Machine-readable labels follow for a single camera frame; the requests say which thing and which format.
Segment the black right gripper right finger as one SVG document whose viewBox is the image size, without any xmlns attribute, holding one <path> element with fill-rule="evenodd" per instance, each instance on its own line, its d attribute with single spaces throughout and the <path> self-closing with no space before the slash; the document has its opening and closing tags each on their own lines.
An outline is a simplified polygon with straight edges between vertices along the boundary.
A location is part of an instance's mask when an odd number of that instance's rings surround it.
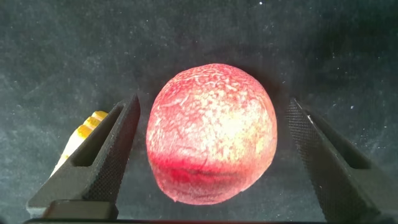
<svg viewBox="0 0 398 224">
<path fill-rule="evenodd" d="M 295 98 L 285 118 L 326 221 L 397 221 L 395 181 Z"/>
</svg>

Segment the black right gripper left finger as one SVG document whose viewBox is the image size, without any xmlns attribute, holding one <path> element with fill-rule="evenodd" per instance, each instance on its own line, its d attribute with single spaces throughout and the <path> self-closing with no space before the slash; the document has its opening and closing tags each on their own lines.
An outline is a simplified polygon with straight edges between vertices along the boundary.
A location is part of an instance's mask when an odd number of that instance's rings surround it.
<svg viewBox="0 0 398 224">
<path fill-rule="evenodd" d="M 114 206 L 141 114 L 137 95 L 122 100 L 27 202 L 31 217 L 52 205 Z"/>
</svg>

